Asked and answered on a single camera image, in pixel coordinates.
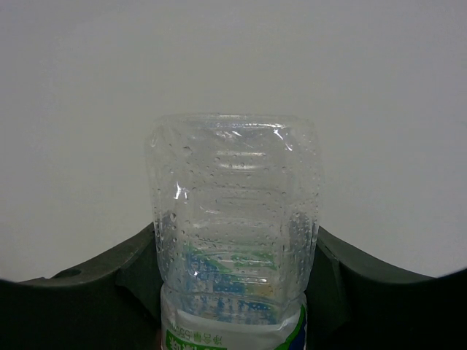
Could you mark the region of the blue-label clear water bottle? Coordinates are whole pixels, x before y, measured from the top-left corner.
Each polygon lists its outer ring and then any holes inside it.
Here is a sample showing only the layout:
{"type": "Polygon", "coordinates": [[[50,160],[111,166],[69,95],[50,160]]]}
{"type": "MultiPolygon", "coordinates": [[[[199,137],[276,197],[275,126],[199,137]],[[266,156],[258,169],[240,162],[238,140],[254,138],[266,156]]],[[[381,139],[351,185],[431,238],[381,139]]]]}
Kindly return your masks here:
{"type": "Polygon", "coordinates": [[[319,230],[313,123],[158,119],[145,146],[162,349],[305,349],[319,230]]]}

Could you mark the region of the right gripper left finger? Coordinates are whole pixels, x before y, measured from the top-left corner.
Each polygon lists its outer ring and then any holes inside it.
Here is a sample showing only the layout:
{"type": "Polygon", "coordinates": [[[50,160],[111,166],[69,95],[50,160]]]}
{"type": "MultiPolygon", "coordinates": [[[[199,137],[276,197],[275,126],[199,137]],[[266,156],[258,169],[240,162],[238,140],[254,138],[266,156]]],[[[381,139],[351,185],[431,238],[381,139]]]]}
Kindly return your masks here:
{"type": "Polygon", "coordinates": [[[153,225],[53,277],[1,281],[2,349],[159,349],[153,225]]]}

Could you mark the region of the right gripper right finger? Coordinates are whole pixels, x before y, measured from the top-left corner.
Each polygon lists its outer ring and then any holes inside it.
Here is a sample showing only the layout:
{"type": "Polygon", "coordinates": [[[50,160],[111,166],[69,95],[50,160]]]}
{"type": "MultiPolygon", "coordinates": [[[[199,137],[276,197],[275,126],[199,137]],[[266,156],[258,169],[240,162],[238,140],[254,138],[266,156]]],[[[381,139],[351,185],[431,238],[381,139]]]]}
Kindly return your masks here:
{"type": "Polygon", "coordinates": [[[465,349],[466,271],[404,270],[319,230],[308,349],[465,349]]]}

